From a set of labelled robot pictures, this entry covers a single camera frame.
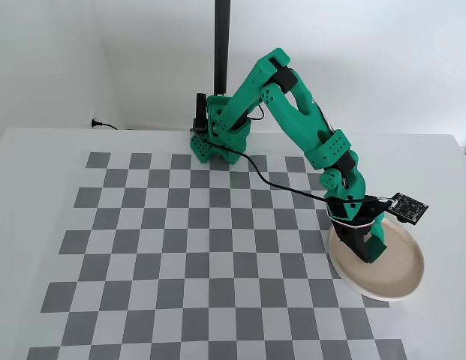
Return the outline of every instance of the white wall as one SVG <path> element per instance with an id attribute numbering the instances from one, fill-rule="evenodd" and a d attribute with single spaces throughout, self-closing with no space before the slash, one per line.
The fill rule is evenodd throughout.
<path id="1" fill-rule="evenodd" d="M 214 1 L 94 1 L 127 124 L 190 127 L 212 92 Z M 283 47 L 334 127 L 466 147 L 466 0 L 232 3 L 229 93 Z"/>
<path id="2" fill-rule="evenodd" d="M 91 0 L 0 0 L 0 137 L 93 116 L 122 127 Z"/>

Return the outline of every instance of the black cable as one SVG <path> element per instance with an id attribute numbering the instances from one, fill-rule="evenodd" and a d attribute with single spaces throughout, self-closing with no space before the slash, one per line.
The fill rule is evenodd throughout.
<path id="1" fill-rule="evenodd" d="M 221 149 L 221 150 L 225 150 L 227 152 L 232 152 L 234 154 L 238 154 L 238 155 L 241 155 L 243 156 L 244 158 L 246 158 L 250 163 L 251 165 L 254 167 L 254 169 L 256 170 L 256 173 L 259 175 L 259 177 L 261 178 L 261 180 L 263 180 L 265 183 L 267 183 L 269 186 L 274 186 L 275 188 L 278 188 L 278 189 L 282 189 L 282 190 L 286 190 L 286 191 L 290 191 L 292 193 L 296 193 L 296 194 L 299 194 L 299 195 L 304 195 L 305 197 L 310 197 L 312 199 L 315 199 L 315 200 L 319 200 L 319 201 L 323 201 L 325 203 L 327 202 L 330 202 L 330 201 L 335 201 L 335 202 L 338 202 L 338 203 L 343 203 L 343 204 L 349 204 L 349 203 L 367 203 L 367 202 L 370 202 L 370 201 L 377 201 L 378 198 L 377 197 L 366 197 L 366 198 L 363 198 L 363 199 L 351 199 L 351 200 L 342 200 L 342 199 L 334 199 L 334 200 L 328 200 L 328 199 L 325 199 L 324 197 L 320 197 L 320 196 L 316 196 L 316 195 L 313 195 L 311 193 L 305 193 L 304 191 L 300 191 L 300 190 L 296 190 L 296 189 L 293 189 L 291 187 L 287 187 L 287 186 L 283 186 L 283 185 L 280 185 L 280 184 L 275 184 L 273 182 L 270 182 L 268 180 L 266 180 L 263 176 L 263 174 L 261 174 L 261 171 L 257 168 L 257 165 L 254 163 L 254 161 L 249 157 L 247 156 L 246 154 L 240 152 L 240 151 L 236 151 L 236 150 L 232 150 L 231 148 L 227 148 L 226 146 L 222 146 L 222 145 L 216 145 L 214 144 L 213 142 L 210 142 L 209 140 L 207 139 L 204 139 L 201 135 L 199 135 L 195 129 L 189 129 L 190 132 L 194 133 L 194 135 L 196 135 L 199 139 L 201 139 L 202 141 L 204 141 L 206 144 L 209 144 L 210 146 L 214 146 L 215 148 L 218 148 L 218 149 Z"/>

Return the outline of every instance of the checkerboard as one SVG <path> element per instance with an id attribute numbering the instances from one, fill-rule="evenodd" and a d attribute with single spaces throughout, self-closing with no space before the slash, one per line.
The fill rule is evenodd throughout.
<path id="1" fill-rule="evenodd" d="M 302 157 L 252 158 L 325 193 Z M 332 267 L 324 204 L 245 159 L 93 152 L 74 191 L 27 360 L 406 359 Z"/>

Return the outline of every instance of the black pole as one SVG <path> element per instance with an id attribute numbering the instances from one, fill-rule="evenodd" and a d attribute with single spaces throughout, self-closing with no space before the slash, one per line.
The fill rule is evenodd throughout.
<path id="1" fill-rule="evenodd" d="M 231 0 L 215 0 L 215 95 L 226 94 Z"/>

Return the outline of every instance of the table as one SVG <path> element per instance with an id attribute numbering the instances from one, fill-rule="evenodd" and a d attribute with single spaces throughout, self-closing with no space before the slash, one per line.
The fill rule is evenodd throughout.
<path id="1" fill-rule="evenodd" d="M 0 142 L 0 359 L 14 359 L 31 283 L 81 154 L 184 153 L 189 152 L 189 136 L 126 130 L 5 133 Z M 388 316 L 368 314 L 374 337 L 402 338 L 410 360 L 466 359 L 466 157 L 452 136 L 348 137 L 369 194 L 400 191 L 430 206 L 417 226 L 404 225 L 425 257 L 422 283 L 410 298 L 392 303 Z M 252 133 L 248 153 L 301 155 L 282 133 Z M 391 324 L 387 333 L 380 333 L 385 331 L 382 322 Z"/>

